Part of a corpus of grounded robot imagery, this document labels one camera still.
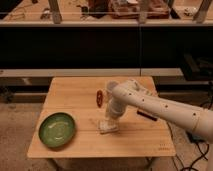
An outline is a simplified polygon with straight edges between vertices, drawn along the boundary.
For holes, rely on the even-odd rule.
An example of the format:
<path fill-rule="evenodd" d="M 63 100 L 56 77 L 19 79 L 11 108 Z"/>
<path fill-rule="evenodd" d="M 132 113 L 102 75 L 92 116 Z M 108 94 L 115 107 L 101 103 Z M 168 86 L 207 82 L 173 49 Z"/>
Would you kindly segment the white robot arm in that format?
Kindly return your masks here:
<path fill-rule="evenodd" d="M 134 106 L 169 121 L 213 143 L 213 111 L 154 96 L 136 80 L 118 83 L 110 81 L 106 86 L 111 96 L 106 109 L 106 119 L 100 123 L 104 132 L 118 130 L 118 120 L 127 106 Z"/>

